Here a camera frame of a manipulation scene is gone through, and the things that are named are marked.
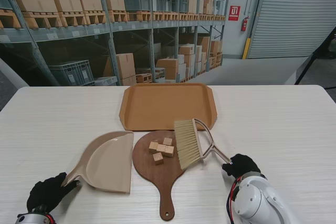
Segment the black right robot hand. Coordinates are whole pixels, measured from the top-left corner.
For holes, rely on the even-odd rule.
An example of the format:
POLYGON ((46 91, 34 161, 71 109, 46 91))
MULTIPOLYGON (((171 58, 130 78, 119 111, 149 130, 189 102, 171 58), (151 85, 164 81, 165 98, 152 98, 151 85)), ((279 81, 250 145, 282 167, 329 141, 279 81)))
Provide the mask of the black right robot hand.
POLYGON ((249 172, 261 173, 257 164, 249 156, 243 154, 236 154, 231 157, 230 163, 222 165, 222 170, 235 179, 249 172))

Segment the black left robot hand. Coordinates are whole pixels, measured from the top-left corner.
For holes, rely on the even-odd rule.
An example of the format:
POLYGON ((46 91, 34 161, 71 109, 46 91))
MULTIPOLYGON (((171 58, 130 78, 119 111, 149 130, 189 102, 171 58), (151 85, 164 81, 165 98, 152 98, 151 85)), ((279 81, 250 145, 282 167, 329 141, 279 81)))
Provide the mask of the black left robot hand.
POLYGON ((43 182, 39 181, 36 183, 30 191, 27 200, 26 206, 28 212, 32 212, 41 205, 45 206, 46 212, 51 212, 55 209, 62 199, 80 183, 79 180, 74 180, 66 186, 63 186, 62 184, 66 176, 67 174, 62 172, 56 177, 51 177, 43 182))

